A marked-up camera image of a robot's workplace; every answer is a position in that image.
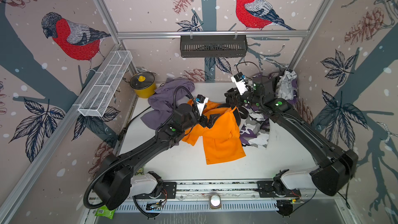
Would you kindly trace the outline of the purple camouflage trousers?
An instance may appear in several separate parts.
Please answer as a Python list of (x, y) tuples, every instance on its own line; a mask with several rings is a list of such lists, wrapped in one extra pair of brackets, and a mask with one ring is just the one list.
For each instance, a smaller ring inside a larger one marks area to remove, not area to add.
[[(298, 101), (297, 73), (291, 69), (273, 77), (271, 74), (253, 77), (255, 82), (268, 83), (268, 90), (273, 90), (275, 96), (280, 96), (294, 105)], [(255, 106), (247, 106), (249, 116), (240, 127), (240, 141), (243, 147), (265, 149), (269, 139), (269, 119), (260, 113)]]

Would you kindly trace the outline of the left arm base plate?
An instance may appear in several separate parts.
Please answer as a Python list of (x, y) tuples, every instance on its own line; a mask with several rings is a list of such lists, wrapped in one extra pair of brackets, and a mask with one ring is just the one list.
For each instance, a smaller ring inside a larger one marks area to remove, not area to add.
[(167, 181), (162, 184), (162, 187), (156, 186), (154, 191), (150, 194), (140, 194), (135, 196), (136, 199), (175, 199), (177, 192), (177, 183), (174, 181)]

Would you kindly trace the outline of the orange trousers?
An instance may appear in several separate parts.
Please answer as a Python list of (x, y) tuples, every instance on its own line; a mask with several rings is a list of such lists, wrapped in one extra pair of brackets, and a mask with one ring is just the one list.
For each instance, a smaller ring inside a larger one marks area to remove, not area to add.
[[(206, 117), (216, 114), (215, 108), (218, 105), (220, 103), (209, 101), (203, 110), (203, 114)], [(200, 137), (203, 138), (207, 165), (231, 162), (246, 156), (240, 141), (239, 127), (223, 127), (215, 122), (213, 127), (209, 129), (198, 124), (192, 131), (186, 131), (182, 140), (194, 146)]]

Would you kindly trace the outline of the yellow pot with lid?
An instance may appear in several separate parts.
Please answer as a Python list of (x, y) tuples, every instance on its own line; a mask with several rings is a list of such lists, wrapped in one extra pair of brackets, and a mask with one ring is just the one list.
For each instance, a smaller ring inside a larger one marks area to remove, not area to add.
[(130, 80), (130, 86), (140, 98), (147, 99), (155, 94), (155, 74), (152, 72), (141, 72), (135, 74)]

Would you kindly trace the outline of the lavender purple trousers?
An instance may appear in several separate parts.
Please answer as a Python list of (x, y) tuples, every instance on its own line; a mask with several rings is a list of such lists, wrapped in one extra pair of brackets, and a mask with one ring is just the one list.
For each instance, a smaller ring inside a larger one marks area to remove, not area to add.
[(150, 129), (156, 130), (162, 123), (167, 121), (173, 112), (174, 91), (183, 86), (190, 92), (195, 90), (192, 81), (184, 78), (168, 78), (164, 85), (155, 90), (155, 94), (148, 99), (153, 111), (147, 112), (141, 117), (142, 122)]

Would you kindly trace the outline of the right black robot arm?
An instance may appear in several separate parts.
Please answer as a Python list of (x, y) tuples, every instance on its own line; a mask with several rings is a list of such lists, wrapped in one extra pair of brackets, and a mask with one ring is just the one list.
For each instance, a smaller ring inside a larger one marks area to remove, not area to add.
[(327, 140), (305, 122), (288, 101), (276, 97), (270, 86), (270, 83), (255, 82), (248, 87), (241, 80), (224, 95), (230, 106), (240, 109), (244, 106), (255, 107), (268, 117), (270, 131), (286, 131), (314, 159), (316, 166), (313, 168), (300, 171), (286, 169), (276, 174), (272, 183), (274, 193), (284, 197), (292, 190), (307, 188), (317, 189), (327, 196), (336, 195), (353, 178), (358, 155), (352, 150), (344, 151)]

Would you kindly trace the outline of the green wipes packet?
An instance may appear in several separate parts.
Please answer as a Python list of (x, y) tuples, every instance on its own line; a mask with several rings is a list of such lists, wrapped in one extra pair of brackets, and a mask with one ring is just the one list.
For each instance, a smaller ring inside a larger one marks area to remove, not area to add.
[(115, 210), (109, 210), (106, 206), (102, 206), (96, 210), (95, 216), (113, 219), (114, 214), (115, 214)]

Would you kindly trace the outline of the black hanging basket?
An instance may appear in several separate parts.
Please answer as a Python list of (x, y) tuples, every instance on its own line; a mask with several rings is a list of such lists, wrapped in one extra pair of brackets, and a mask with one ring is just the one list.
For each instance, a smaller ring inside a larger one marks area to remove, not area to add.
[(238, 58), (248, 50), (245, 35), (182, 36), (180, 54), (183, 58)]

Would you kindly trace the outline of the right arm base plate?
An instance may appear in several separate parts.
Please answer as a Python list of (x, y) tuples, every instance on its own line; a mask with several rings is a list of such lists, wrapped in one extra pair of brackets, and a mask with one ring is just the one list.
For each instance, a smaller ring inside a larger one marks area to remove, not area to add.
[(301, 192), (298, 189), (287, 189), (281, 183), (273, 180), (257, 181), (257, 189), (260, 198), (300, 198)]

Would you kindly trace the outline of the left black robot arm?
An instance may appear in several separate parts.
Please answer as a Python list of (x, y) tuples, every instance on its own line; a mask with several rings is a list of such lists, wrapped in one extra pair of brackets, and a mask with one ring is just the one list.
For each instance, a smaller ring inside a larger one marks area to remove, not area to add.
[(212, 128), (221, 115), (202, 115), (199, 107), (205, 106), (205, 101), (204, 96), (194, 98), (186, 87), (178, 86), (173, 94), (173, 113), (156, 129), (153, 138), (127, 153), (117, 157), (110, 154), (104, 159), (84, 194), (84, 206), (96, 209), (105, 205), (109, 210), (116, 209), (127, 199), (131, 178), (144, 164), (178, 144), (187, 136), (186, 131), (196, 125)]

